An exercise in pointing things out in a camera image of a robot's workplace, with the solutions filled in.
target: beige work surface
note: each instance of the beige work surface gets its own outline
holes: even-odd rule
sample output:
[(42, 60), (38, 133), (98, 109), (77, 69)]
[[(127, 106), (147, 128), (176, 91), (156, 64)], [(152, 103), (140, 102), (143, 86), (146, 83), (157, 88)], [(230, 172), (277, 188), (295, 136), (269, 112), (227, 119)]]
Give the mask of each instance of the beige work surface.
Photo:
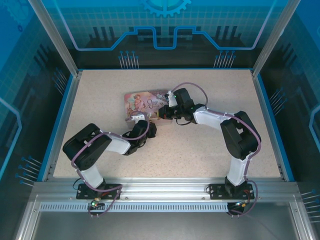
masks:
[[(261, 152), (251, 161), (248, 175), (280, 176), (249, 70), (84, 70), (63, 144), (89, 123), (107, 132), (127, 132), (125, 94), (171, 90), (183, 82), (200, 85), (208, 95), (211, 109), (228, 113), (245, 111), (262, 139)], [(205, 103), (199, 89), (192, 85), (184, 87), (195, 103)], [(230, 160), (220, 131), (205, 125), (179, 126), (172, 122), (158, 126), (156, 137), (147, 139), (145, 146), (130, 156), (105, 151), (97, 166), (104, 177), (225, 177)], [(62, 148), (53, 176), (77, 177)]]

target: slotted metal strip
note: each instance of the slotted metal strip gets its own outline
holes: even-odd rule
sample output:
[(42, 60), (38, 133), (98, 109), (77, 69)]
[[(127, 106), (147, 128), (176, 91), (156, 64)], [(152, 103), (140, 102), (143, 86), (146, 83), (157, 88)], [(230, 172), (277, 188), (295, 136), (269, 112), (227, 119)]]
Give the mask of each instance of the slotted metal strip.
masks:
[[(104, 211), (110, 202), (93, 212)], [(87, 202), (42, 202), (40, 212), (86, 212)], [(227, 212), (226, 202), (116, 202), (110, 212)]]

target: gear graphic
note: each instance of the gear graphic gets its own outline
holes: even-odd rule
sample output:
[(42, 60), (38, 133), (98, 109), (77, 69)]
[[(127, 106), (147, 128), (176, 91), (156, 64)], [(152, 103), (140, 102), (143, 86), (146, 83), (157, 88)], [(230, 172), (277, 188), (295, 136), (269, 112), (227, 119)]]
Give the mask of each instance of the gear graphic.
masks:
[(19, 25), (22, 25), (30, 14), (30, 5), (27, 0), (2, 0), (0, 6), (6, 7)]
[(186, 5), (191, 4), (191, 0), (141, 0), (141, 3), (150, 14), (166, 18), (168, 15), (173, 17), (174, 14), (180, 14), (181, 9), (187, 9)]

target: black mounting plate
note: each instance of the black mounting plate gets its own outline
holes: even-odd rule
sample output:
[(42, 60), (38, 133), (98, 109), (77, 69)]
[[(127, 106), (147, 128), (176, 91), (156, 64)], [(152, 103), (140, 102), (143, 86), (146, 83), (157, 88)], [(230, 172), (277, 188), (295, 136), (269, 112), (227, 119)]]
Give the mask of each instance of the black mounting plate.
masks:
[[(247, 183), (243, 190), (248, 190), (250, 192), (250, 200), (255, 199), (255, 194), (252, 188), (252, 184)], [(247, 200), (248, 195), (245, 192), (241, 192), (238, 195), (231, 197), (229, 193), (226, 191), (225, 184), (209, 184), (206, 188), (206, 192), (210, 194), (211, 200)]]
[[(120, 186), (120, 184), (106, 184), (104, 189), (112, 189), (112, 188), (115, 188), (117, 186)], [(111, 192), (108, 192), (108, 194), (101, 196), (101, 199), (102, 200), (113, 200), (113, 199), (115, 199), (115, 196), (116, 196), (117, 192), (118, 192), (118, 189), (117, 190), (113, 190)], [(97, 192), (96, 191), (93, 191), (92, 189), (90, 189), (84, 183), (79, 184), (78, 190), (77, 190), (77, 193), (76, 193), (76, 197), (75, 197), (76, 199), (79, 199), (79, 200), (92, 200), (92, 199), (94, 199), (96, 197), (97, 197)]]

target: transparent wall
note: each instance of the transparent wall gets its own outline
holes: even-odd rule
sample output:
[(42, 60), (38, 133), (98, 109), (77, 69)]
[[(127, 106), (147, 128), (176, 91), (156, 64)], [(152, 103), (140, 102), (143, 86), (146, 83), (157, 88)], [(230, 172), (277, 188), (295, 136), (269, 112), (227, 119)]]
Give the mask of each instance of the transparent wall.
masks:
[[(284, 148), (302, 193), (320, 191), (320, 2), (302, 0), (261, 71)], [(316, 200), (314, 194), (307, 202)], [(312, 221), (320, 215), (309, 204)]]
[(0, 239), (11, 240), (70, 74), (28, 1), (0, 6)]
[(287, 0), (44, 0), (75, 62), (251, 68)]

